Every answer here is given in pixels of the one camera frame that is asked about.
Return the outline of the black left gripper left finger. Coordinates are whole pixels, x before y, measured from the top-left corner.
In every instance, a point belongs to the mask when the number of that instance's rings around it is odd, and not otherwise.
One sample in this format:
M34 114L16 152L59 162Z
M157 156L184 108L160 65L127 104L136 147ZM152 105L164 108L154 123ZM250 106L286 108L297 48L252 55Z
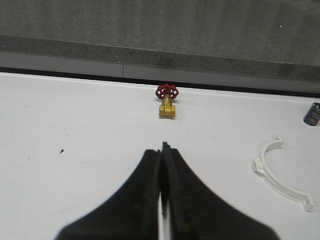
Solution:
M161 153L146 150L130 177L106 202L65 226L58 240L157 240Z

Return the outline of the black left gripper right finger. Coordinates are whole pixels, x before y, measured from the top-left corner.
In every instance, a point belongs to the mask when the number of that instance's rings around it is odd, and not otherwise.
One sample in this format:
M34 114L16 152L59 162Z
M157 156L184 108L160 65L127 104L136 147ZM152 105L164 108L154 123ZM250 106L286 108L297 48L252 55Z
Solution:
M170 240L277 240L269 226L211 191L164 142L159 175L165 235Z

